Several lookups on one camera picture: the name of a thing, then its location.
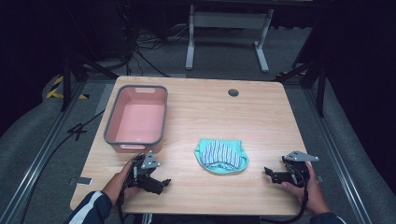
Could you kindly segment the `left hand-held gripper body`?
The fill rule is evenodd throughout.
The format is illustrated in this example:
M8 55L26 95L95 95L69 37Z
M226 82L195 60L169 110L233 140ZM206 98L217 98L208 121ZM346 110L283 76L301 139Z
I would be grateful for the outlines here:
M148 153L138 154L132 159L132 165L130 169L130 186L142 189L142 182L145 179L151 177L150 175L159 166L160 164L157 162L154 154L151 151Z

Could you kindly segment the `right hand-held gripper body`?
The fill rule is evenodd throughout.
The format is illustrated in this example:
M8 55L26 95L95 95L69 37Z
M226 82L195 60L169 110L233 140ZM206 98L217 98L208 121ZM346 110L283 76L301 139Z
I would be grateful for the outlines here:
M301 188L310 178L306 163L308 161L319 161L319 158L299 150L294 150L291 153L284 155L282 157L282 161L287 172L278 174L276 181L278 183L289 182L292 185Z

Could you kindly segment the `teal striped underwear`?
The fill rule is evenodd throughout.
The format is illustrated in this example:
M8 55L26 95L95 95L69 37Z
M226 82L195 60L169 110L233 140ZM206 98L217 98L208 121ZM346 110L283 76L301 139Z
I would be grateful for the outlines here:
M193 153L203 168L216 175L243 172L249 163L241 140L202 138Z

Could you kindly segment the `pink basin with grey rim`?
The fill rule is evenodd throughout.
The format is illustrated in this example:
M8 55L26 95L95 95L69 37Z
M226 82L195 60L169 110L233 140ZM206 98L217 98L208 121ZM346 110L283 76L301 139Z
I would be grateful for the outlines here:
M159 152L167 97L164 86L122 86L106 124L105 141L119 153Z

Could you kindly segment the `person's right hand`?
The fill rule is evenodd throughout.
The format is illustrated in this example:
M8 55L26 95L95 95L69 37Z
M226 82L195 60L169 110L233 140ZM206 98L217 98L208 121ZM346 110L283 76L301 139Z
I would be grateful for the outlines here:
M308 201L306 203L306 209L314 216L324 213L330 213L331 212L330 207L327 205L323 197L321 188L317 182L317 176L315 174L313 167L311 166L311 163L306 162L305 165L310 175L310 178L307 182ZM303 188L297 188L296 186L292 185L289 182L282 182L281 187L287 192L297 197L300 202L303 201L304 198Z

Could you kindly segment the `person's left hand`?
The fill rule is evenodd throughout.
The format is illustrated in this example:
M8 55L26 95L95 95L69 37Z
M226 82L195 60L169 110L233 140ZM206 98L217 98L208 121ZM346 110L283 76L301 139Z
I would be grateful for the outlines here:
M120 196L124 180L128 175L131 165L132 162L128 161L118 173L115 173L113 175L113 177L106 183L105 187L102 189L102 192L109 198L112 205L116 204L117 199Z

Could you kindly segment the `black tripod stand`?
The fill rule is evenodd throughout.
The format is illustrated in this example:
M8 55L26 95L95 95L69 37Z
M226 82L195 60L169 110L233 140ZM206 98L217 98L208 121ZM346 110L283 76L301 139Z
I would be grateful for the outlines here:
M64 78L64 98L62 111L71 104L72 101L72 77L75 78L77 82L85 82L88 80L88 69L85 67L87 64L91 69L96 72L104 74L106 77L111 79L117 79L119 76L111 72L109 69L103 67L97 62L94 62L80 54L68 53L64 57L63 65L63 78Z
M295 77L304 73L304 77L300 81L300 86L303 89L311 89L315 83L317 86L317 98L316 98L316 110L318 114L323 118L323 104L324 104L324 94L326 87L326 68L322 61L305 63L297 66L289 72L280 72L274 82L282 83L287 79Z

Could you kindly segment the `yellow black hazard tape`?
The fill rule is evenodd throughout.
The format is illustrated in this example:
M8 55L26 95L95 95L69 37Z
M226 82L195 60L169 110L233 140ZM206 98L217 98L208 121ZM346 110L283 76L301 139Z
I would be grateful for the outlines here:
M59 75L53 82L49 92L47 93L46 97L47 98L58 98L58 99L63 99L64 95L60 92L58 92L59 87L64 81L64 77L62 75Z

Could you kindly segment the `aluminium floor rail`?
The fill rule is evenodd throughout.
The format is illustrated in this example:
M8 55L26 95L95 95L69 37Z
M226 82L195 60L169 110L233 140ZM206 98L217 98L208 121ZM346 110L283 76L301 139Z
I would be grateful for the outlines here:
M327 149L334 166L335 172L337 173L341 185L344 189L346 197L351 205L355 218L359 224L373 224L366 207L361 199L361 196L356 188L355 182L351 177L346 164L338 150L338 147L332 137L330 129L317 108L316 108L316 98L310 90L303 90L304 96L309 103L311 110L314 113L314 117L318 123L320 131L324 135Z
M75 88L72 90L71 104L65 111L62 111L61 109L60 112L56 114L56 118L49 128L46 138L37 153L34 155L32 163L25 170L21 183L12 195L7 207L0 215L0 224L12 224L19 214L21 214L21 218L24 218L25 212L27 211L30 200L35 191L36 183L50 161L50 158L60 146L55 143L56 138L60 134L67 116L78 100L79 95L84 90L85 85L85 82L77 83Z

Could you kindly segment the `white metal desk frame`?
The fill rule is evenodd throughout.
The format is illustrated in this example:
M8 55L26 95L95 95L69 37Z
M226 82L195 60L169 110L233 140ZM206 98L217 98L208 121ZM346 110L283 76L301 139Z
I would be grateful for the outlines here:
M233 13L233 12L203 12L197 11L194 5L190 6L189 15L189 43L185 68L191 70L194 61L194 30L196 28L231 28L231 29L251 29L261 30L261 37L253 43L256 55L264 73L269 72L269 65L266 61L263 45L270 28L274 11L268 9L263 14L253 13Z

